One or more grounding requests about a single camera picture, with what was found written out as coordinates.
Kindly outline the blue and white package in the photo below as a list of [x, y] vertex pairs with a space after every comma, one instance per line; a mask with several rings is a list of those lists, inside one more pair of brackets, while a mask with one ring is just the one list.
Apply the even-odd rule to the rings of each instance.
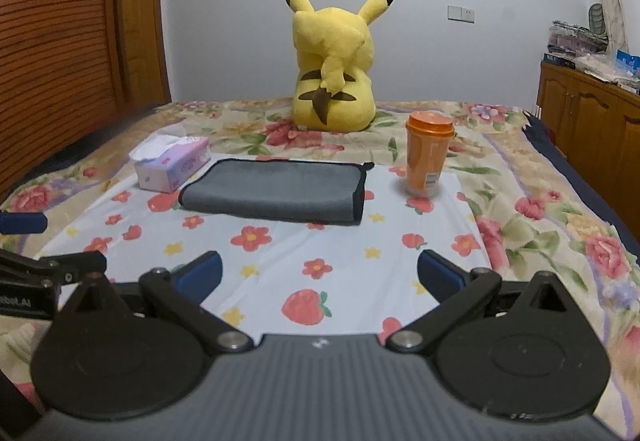
[[615, 55], [615, 81], [617, 83], [638, 83], [640, 76], [640, 56], [617, 50]]

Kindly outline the brown wooden sideboard cabinet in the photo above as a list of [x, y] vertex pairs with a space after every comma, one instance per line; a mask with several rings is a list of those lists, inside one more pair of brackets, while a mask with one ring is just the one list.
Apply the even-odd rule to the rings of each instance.
[[537, 106], [570, 167], [639, 237], [639, 97], [583, 72], [540, 64]]

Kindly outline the floral bed sheet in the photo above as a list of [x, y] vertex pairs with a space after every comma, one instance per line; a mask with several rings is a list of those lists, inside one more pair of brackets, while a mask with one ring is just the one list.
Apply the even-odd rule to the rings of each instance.
[[[430, 102], [452, 120], [456, 134], [444, 174], [458, 179], [488, 253], [488, 267], [504, 279], [526, 281], [536, 272], [559, 275], [608, 350], [612, 378], [598, 406], [618, 435], [639, 432], [639, 256], [616, 227], [602, 221], [564, 175], [523, 133], [524, 110], [501, 105]], [[346, 161], [397, 167], [406, 177], [406, 120], [411, 102], [390, 103], [367, 130], [336, 134], [295, 128], [290, 104], [263, 102], [175, 103], [157, 109], [84, 159], [41, 175], [4, 204], [13, 212], [43, 212], [39, 235], [3, 236], [4, 249], [37, 258], [43, 247], [120, 182], [133, 179], [130, 150], [145, 138], [177, 126], [207, 138], [214, 156], [260, 160]]]

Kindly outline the brown wooden door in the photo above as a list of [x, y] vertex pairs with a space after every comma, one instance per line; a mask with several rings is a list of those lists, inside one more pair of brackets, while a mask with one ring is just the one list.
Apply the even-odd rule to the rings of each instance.
[[160, 0], [116, 0], [125, 97], [142, 110], [170, 102]]

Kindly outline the white fruit print cloth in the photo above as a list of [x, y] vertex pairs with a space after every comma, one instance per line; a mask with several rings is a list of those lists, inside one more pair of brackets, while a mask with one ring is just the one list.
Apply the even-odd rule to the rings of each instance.
[[385, 338], [434, 308], [416, 273], [426, 248], [460, 268], [488, 253], [455, 175], [438, 194], [405, 190], [397, 167], [367, 176], [356, 227], [247, 220], [184, 210], [175, 195], [118, 183], [43, 247], [47, 256], [98, 250], [115, 282], [173, 269], [215, 250], [224, 269], [207, 311], [254, 338], [375, 333]]

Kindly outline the yellow Pikachu plush toy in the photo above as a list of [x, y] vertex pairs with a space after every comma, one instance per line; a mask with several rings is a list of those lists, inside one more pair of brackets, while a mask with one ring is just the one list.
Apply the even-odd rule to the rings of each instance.
[[293, 12], [297, 76], [292, 100], [296, 127], [348, 133], [367, 129], [376, 113], [369, 70], [370, 25], [393, 0], [367, 0], [356, 13], [317, 10], [309, 0], [285, 0]]

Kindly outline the white wall switch plate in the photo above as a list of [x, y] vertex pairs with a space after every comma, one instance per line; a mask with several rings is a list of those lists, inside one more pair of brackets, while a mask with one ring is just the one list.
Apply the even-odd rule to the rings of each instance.
[[452, 22], [460, 22], [467, 24], [475, 23], [475, 12], [472, 8], [462, 8], [462, 6], [447, 6], [447, 19]]

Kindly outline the dark blue mattress edge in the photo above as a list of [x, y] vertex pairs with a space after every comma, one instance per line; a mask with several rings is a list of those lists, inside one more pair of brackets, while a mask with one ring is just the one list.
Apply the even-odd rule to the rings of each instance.
[[620, 216], [593, 188], [576, 172], [576, 170], [562, 156], [549, 136], [548, 128], [541, 120], [530, 112], [524, 112], [527, 123], [523, 127], [523, 133], [536, 151], [547, 158], [556, 170], [565, 176], [574, 192], [602, 221], [616, 227], [618, 236], [626, 249], [634, 256], [639, 256], [639, 243]]

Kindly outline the brown wooden louvered wardrobe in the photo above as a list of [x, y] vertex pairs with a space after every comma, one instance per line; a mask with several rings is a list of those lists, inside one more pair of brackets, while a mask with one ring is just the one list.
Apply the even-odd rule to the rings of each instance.
[[125, 115], [115, 0], [1, 0], [1, 193]]

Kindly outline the orange plastic cup with lid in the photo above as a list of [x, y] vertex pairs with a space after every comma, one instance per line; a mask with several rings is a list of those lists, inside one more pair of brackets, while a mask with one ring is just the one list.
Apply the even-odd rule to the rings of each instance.
[[424, 110], [409, 115], [406, 129], [408, 190], [414, 196], [433, 197], [454, 137], [454, 122], [439, 112]]

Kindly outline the purple and grey microfiber towel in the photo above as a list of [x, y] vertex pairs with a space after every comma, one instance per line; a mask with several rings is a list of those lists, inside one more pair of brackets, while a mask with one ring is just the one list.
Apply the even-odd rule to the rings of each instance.
[[228, 158], [183, 187], [183, 209], [243, 219], [358, 225], [373, 164]]

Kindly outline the pink tissue box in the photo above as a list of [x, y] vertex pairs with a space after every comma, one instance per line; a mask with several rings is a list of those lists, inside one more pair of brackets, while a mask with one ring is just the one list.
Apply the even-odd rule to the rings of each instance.
[[136, 146], [129, 158], [134, 162], [141, 190], [171, 193], [209, 161], [207, 138], [154, 133]]

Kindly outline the stack of clutter on cabinet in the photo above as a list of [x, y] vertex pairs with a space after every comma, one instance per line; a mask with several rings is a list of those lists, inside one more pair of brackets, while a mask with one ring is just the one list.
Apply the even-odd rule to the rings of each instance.
[[554, 20], [549, 28], [547, 51], [542, 60], [555, 66], [575, 69], [578, 58], [602, 54], [607, 48], [606, 34], [595, 34], [583, 26]]

